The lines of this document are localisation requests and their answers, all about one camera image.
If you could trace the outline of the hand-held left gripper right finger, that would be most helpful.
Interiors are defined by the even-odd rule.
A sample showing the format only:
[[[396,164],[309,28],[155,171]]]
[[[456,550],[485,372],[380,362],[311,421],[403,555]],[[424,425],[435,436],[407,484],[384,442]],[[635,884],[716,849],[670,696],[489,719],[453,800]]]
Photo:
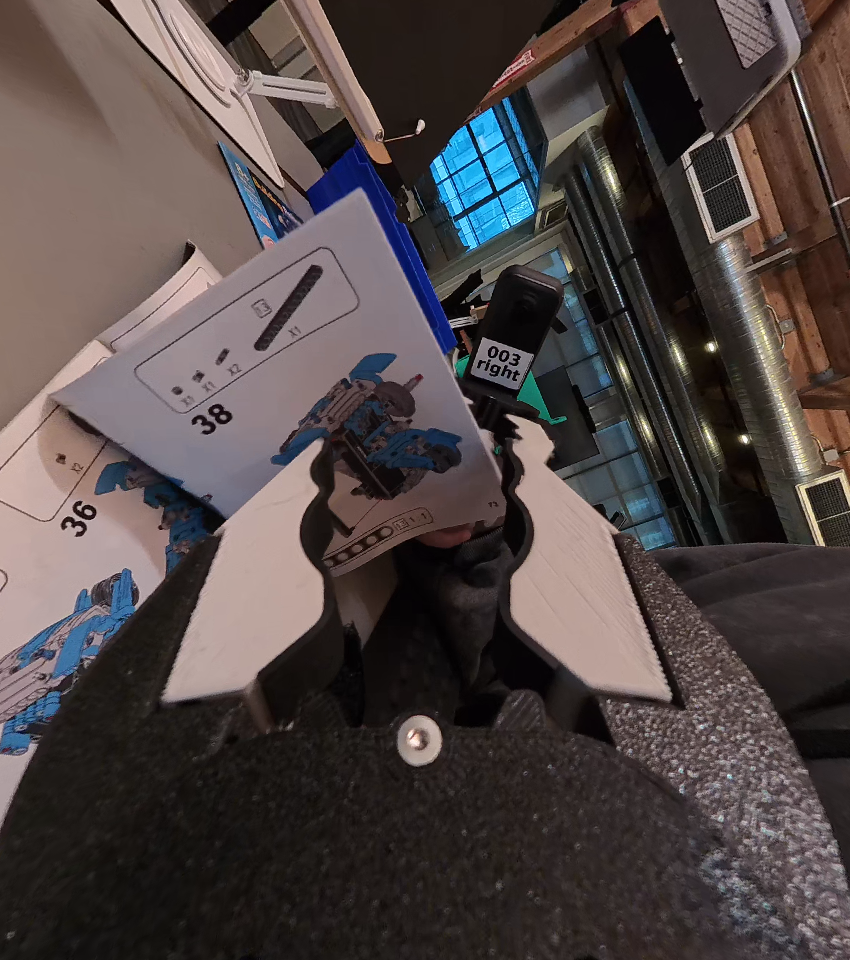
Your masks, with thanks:
[[[674,707],[674,684],[610,523],[549,469],[503,464],[496,663],[553,724],[603,724],[600,702]]]

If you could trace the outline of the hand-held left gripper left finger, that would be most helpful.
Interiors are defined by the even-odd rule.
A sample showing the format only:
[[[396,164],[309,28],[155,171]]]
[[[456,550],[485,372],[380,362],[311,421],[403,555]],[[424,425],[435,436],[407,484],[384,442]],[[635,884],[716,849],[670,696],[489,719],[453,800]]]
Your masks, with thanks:
[[[223,525],[163,706],[238,697],[266,731],[335,678],[343,628],[323,560],[333,460],[331,443],[314,441]]]

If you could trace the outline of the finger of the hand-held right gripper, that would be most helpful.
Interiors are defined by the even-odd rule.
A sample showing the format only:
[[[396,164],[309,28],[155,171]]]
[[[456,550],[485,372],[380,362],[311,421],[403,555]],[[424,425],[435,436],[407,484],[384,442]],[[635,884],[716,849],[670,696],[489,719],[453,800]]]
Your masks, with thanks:
[[[549,468],[554,451],[551,437],[537,419],[511,419],[503,440],[503,463],[510,469]]]

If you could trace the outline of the small blue leaflet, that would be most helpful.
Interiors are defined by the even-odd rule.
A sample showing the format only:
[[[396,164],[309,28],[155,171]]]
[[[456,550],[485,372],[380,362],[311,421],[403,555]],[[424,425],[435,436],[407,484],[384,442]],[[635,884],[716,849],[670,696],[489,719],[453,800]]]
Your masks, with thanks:
[[[155,589],[315,440],[355,570],[503,513],[497,471],[359,190],[90,342],[0,433],[0,825],[34,749]]]

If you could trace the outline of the large blue instruction booklet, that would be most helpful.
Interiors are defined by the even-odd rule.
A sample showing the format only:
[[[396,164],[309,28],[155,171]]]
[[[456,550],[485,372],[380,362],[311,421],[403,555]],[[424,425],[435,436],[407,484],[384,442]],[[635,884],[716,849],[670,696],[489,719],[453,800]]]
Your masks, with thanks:
[[[225,143],[219,141],[217,146],[262,248],[295,231],[303,221],[291,207]]]

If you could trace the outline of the white desk stand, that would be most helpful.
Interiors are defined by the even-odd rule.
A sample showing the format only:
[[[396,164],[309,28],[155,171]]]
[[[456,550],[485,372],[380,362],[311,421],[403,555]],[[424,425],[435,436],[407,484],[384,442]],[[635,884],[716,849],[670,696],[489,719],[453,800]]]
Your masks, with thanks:
[[[387,143],[416,138],[426,127],[418,118],[410,131],[386,137],[320,2],[291,1],[283,6],[323,81],[268,76],[232,66],[222,45],[184,2],[115,1],[112,6],[127,30],[276,186],[283,187],[285,180],[252,105],[253,97],[341,109],[371,160],[379,164],[392,162]]]

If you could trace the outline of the teal folder stand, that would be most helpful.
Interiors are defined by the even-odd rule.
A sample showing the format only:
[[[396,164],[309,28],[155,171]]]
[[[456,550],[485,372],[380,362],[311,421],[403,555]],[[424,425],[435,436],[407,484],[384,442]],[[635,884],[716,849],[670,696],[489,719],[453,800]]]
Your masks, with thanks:
[[[453,363],[458,385],[470,404],[471,413],[482,429],[495,431],[506,414],[513,414],[545,425],[555,426],[564,416],[550,413],[531,369],[520,388],[493,383],[485,378],[466,374],[470,357],[465,355]]]

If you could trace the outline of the blue plastic bin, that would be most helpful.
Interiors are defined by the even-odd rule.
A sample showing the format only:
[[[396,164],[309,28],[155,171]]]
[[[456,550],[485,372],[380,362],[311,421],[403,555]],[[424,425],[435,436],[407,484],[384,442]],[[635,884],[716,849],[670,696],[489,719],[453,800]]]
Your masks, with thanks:
[[[395,199],[361,143],[356,141],[346,150],[318,181],[307,188],[306,196],[312,211],[317,214],[357,189],[367,195],[442,353],[450,353],[456,345],[455,333],[413,238],[397,217]]]

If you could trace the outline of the white air vent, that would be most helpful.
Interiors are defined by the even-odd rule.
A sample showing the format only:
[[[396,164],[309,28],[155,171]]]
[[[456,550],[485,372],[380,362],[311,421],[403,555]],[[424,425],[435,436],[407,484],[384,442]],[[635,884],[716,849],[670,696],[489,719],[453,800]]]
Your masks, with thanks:
[[[700,138],[681,159],[710,244],[759,221],[760,214],[732,133]]]
[[[850,482],[838,469],[797,484],[795,492],[816,546],[850,548]]]

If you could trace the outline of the grey ceiling unit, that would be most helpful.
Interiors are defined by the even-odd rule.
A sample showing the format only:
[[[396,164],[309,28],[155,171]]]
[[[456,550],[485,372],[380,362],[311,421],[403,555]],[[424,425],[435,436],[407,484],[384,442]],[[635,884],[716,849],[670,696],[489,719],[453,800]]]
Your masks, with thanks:
[[[707,130],[722,137],[798,64],[812,33],[802,1],[661,1]]]

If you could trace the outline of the long silver ventilation duct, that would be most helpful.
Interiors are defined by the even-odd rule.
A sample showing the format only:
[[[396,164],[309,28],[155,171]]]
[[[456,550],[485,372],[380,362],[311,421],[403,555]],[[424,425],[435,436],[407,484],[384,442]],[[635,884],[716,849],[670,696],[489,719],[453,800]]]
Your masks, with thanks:
[[[721,505],[726,462],[703,411],[687,358],[667,313],[656,305],[625,216],[622,182],[596,121],[575,139],[563,180],[576,234],[606,310],[601,335],[614,343],[642,407],[639,432],[655,441],[680,502],[706,544],[724,544],[731,529]]]

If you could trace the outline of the large silver ventilation duct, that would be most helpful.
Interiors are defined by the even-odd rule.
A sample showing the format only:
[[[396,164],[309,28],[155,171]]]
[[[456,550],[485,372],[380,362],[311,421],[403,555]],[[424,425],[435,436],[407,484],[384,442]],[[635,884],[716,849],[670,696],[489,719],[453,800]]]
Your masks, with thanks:
[[[811,546],[814,536],[797,488],[818,477],[822,459],[767,309],[764,288],[747,270],[750,264],[741,233],[708,245],[691,259],[695,290],[787,540]]]

